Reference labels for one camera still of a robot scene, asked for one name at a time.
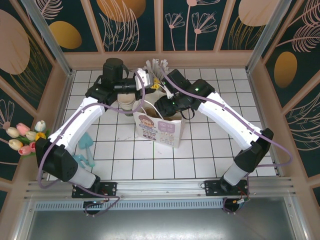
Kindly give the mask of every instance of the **pink tulip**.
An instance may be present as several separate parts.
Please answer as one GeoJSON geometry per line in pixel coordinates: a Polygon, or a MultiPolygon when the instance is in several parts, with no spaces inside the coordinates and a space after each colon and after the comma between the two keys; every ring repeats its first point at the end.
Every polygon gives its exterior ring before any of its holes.
{"type": "Polygon", "coordinates": [[[29,144],[30,148],[31,148],[31,152],[35,153],[36,152],[36,142],[33,141],[29,144]]]}
{"type": "Polygon", "coordinates": [[[19,133],[20,133],[21,136],[25,136],[26,133],[27,133],[28,131],[30,131],[30,128],[27,127],[26,125],[24,125],[24,124],[21,123],[21,122],[16,126],[16,129],[18,129],[18,131],[19,131],[19,133]]]}
{"type": "Polygon", "coordinates": [[[18,150],[18,153],[21,155],[21,156],[26,156],[26,155],[29,155],[31,153],[31,147],[29,145],[27,146],[23,146],[21,147],[19,150],[18,150]]]}

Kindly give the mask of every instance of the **paper bag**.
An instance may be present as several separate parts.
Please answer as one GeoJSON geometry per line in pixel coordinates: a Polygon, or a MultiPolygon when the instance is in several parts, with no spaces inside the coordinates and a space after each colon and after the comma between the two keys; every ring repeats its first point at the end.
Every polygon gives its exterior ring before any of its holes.
{"type": "MultiPolygon", "coordinates": [[[[159,97],[156,99],[150,99],[149,97],[148,101],[154,104],[158,99],[159,97]]],[[[136,101],[133,105],[133,109],[139,104],[140,101],[136,101]]],[[[185,127],[185,119],[181,114],[177,113],[174,116],[161,119],[152,105],[145,102],[142,107],[144,110],[140,109],[133,114],[136,132],[139,137],[173,148],[178,148],[185,127]]]]}

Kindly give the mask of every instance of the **robotic arm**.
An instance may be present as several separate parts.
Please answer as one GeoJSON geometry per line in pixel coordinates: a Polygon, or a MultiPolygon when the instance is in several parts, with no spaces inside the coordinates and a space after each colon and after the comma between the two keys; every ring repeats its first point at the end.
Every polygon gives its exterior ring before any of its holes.
{"type": "MultiPolygon", "coordinates": [[[[40,138],[36,141],[36,158],[38,165],[40,165],[48,147],[57,137],[61,137],[49,152],[49,155],[44,162],[43,170],[63,182],[72,182],[73,184],[81,185],[94,193],[102,193],[100,178],[79,167],[77,162],[73,159],[72,154],[81,136],[98,117],[107,111],[107,108],[104,108],[101,105],[94,105],[86,110],[82,110],[83,107],[93,103],[104,103],[110,106],[117,100],[118,94],[135,93],[137,100],[141,98],[140,89],[142,86],[140,81],[137,76],[133,76],[131,79],[122,80],[123,68],[126,69],[120,59],[107,59],[106,63],[103,65],[102,76],[99,76],[95,84],[85,94],[86,97],[71,118],[48,139],[40,138]],[[79,111],[82,111],[82,114],[70,124],[66,132],[61,136],[62,129],[64,129],[72,117],[79,111]]],[[[149,88],[154,84],[153,78],[150,77],[146,71],[139,68],[138,74],[143,79],[145,88],[149,88]]],[[[168,77],[177,86],[187,92],[216,100],[226,105],[229,109],[232,109],[206,81],[199,79],[191,84],[176,69],[168,74],[168,77]]],[[[219,124],[241,147],[242,150],[234,158],[234,163],[219,181],[221,189],[225,192],[225,195],[228,195],[228,192],[236,186],[244,176],[255,170],[256,166],[268,152],[270,144],[250,132],[233,115],[225,111],[222,107],[209,101],[201,101],[197,98],[182,94],[173,88],[166,80],[163,80],[162,83],[165,88],[172,93],[171,96],[173,96],[171,98],[163,96],[155,103],[155,107],[163,117],[170,117],[177,112],[187,109],[191,109],[192,111],[198,110],[219,124]]],[[[149,88],[146,93],[151,93],[152,91],[154,91],[154,89],[149,88]]],[[[255,131],[260,132],[269,139],[273,138],[273,132],[268,128],[261,131],[261,129],[253,126],[234,110],[232,111],[249,124],[255,131]]]]}

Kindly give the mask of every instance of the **tulip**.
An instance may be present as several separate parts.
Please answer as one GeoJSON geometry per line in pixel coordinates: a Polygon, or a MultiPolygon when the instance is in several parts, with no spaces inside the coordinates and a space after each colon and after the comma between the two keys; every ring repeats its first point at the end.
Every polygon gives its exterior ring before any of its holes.
{"type": "Polygon", "coordinates": [[[46,129],[46,123],[43,120],[38,121],[34,127],[34,130],[36,130],[37,132],[43,132],[45,129],[46,129]]]}
{"type": "Polygon", "coordinates": [[[21,122],[16,126],[16,129],[18,129],[21,136],[25,136],[26,132],[30,131],[30,128],[21,122]]]}
{"type": "Polygon", "coordinates": [[[43,132],[38,132],[35,135],[35,140],[37,141],[39,138],[47,139],[46,135],[43,132]]]}
{"type": "Polygon", "coordinates": [[[19,153],[21,156],[29,155],[29,154],[31,153],[31,147],[30,147],[29,145],[23,146],[23,147],[21,147],[21,148],[18,150],[18,153],[19,153]]]}
{"type": "Polygon", "coordinates": [[[9,147],[12,148],[13,150],[18,151],[20,148],[22,148],[24,145],[22,142],[20,142],[17,139],[11,139],[9,140],[9,147]]]}
{"type": "Polygon", "coordinates": [[[30,148],[31,148],[31,152],[35,153],[36,152],[36,142],[33,141],[29,144],[30,148]]]}
{"type": "Polygon", "coordinates": [[[6,133],[12,137],[13,139],[17,138],[20,136],[20,133],[18,131],[18,129],[16,129],[15,127],[9,127],[7,130],[5,130],[6,133]]]}
{"type": "Polygon", "coordinates": [[[25,133],[25,136],[27,139],[29,139],[30,141],[34,141],[36,139],[36,132],[35,131],[27,131],[25,133]]]}

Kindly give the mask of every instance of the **white paper cup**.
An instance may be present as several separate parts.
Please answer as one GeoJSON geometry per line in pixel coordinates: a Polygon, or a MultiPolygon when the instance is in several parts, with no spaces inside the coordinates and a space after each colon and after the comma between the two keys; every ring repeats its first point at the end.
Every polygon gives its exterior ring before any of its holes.
{"type": "MultiPolygon", "coordinates": [[[[136,95],[134,93],[118,94],[119,106],[124,112],[132,111],[135,101],[136,101],[136,95]]],[[[130,117],[130,116],[133,116],[133,113],[128,113],[125,115],[130,117]]]]}

